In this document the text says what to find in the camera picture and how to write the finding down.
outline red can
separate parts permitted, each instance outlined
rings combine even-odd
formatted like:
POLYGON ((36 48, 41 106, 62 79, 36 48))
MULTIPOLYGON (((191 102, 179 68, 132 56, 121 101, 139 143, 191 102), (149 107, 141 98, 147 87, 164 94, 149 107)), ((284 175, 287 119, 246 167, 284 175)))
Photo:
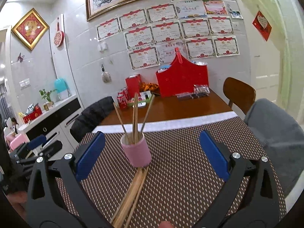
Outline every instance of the red can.
POLYGON ((130 100, 128 88, 125 87, 125 88, 123 88, 122 90, 123 90, 123 92, 124 92, 124 94, 125 94, 126 100, 127 100, 127 101, 130 100))
POLYGON ((126 97, 123 93, 118 93, 117 102, 118 102, 119 108, 121 110, 127 108, 127 100, 126 100, 126 97))

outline potted plant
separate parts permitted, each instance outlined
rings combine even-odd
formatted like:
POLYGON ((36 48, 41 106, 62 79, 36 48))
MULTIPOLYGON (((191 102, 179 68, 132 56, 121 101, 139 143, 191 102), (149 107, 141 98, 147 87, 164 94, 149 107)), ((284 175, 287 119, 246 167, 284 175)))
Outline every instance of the potted plant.
POLYGON ((50 90, 48 92, 45 89, 39 90, 40 95, 42 96, 42 99, 47 100, 47 102, 43 104, 43 107, 46 111, 48 111, 54 105, 54 102, 51 100, 51 93, 54 91, 56 91, 56 89, 50 90))

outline countertop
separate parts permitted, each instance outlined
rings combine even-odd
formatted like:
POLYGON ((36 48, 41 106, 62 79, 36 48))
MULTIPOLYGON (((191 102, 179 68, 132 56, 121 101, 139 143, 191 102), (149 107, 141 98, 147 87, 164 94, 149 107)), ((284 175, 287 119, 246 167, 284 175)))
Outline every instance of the countertop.
POLYGON ((35 127, 38 123, 40 123, 41 121, 43 121, 45 118, 47 118, 48 116, 50 116, 51 114, 53 114, 55 111, 59 110, 61 107, 65 106, 66 104, 68 104, 69 102, 71 102, 72 100, 76 99, 77 95, 74 94, 71 97, 68 97, 62 101, 58 101, 55 103, 55 107, 53 107, 51 110, 49 111, 43 111, 42 115, 38 116, 35 120, 31 121, 29 124, 23 124, 19 127, 18 131, 22 134, 27 133, 28 131, 30 131, 33 127, 35 127))

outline drawer handle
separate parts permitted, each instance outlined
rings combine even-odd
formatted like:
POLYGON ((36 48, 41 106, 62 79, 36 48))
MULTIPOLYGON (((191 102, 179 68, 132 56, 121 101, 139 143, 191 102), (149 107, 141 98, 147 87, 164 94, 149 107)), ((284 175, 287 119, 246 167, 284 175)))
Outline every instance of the drawer handle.
POLYGON ((80 114, 77 114, 76 116, 74 116, 70 121, 68 121, 67 123, 66 123, 66 125, 65 125, 65 128, 67 127, 67 126, 69 126, 72 122, 74 122, 76 119, 77 119, 77 117, 79 117, 80 116, 80 114))
POLYGON ((55 134, 52 135, 52 138, 42 147, 45 148, 46 146, 48 146, 49 144, 51 144, 54 139, 60 134, 60 131, 56 132, 55 134))

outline patterned tablecloth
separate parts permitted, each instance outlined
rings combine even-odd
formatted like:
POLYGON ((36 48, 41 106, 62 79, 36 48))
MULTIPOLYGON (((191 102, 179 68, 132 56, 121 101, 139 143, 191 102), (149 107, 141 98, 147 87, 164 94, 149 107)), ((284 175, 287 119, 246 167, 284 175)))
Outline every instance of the patterned tablecloth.
MULTIPOLYGON (((199 143, 199 134, 208 129, 214 138, 225 143, 231 152, 258 160, 266 155, 258 140, 239 117, 191 128, 146 132, 152 162, 144 188, 133 214, 131 228, 157 227, 168 220, 176 227, 191 227, 203 215, 222 185, 199 143)), ((89 142, 87 134, 81 144, 89 142)), ((89 177, 81 184, 106 219, 111 220, 134 177, 120 146, 121 133, 106 134, 106 146, 89 177)), ((286 214, 282 188, 275 173, 279 193, 280 219, 286 214)), ((77 215, 61 179, 59 189, 68 210, 77 215)), ((234 213, 244 195, 244 178, 227 215, 234 213)))

